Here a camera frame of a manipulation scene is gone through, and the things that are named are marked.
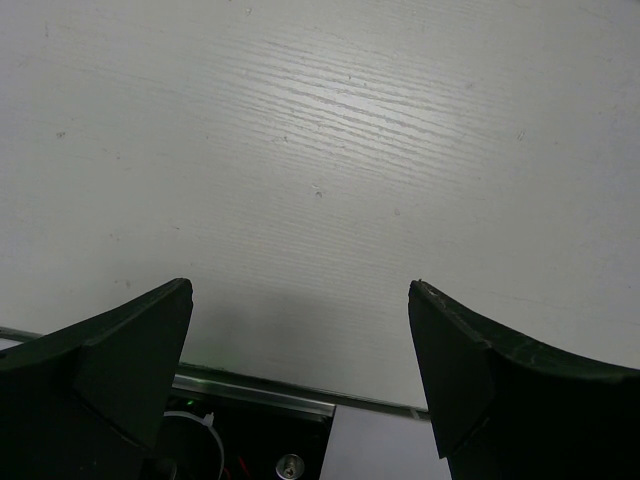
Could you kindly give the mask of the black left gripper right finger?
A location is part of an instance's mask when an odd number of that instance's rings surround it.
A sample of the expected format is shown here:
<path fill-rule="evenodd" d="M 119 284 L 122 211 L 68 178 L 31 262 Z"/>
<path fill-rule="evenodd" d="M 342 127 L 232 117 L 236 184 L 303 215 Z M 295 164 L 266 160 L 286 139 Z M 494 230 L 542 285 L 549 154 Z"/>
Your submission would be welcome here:
<path fill-rule="evenodd" d="M 408 316 L 455 479 L 635 479 L 639 373 L 540 342 L 415 281 Z"/>

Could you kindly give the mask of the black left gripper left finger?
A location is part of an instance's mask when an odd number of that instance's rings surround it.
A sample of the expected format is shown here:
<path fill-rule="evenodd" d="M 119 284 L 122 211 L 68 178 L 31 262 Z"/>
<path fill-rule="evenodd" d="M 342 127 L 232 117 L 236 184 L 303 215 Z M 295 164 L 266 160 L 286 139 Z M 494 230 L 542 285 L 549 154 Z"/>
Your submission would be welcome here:
<path fill-rule="evenodd" d="M 136 479 L 150 456 L 193 309 L 171 280 L 1 353 L 4 479 Z"/>

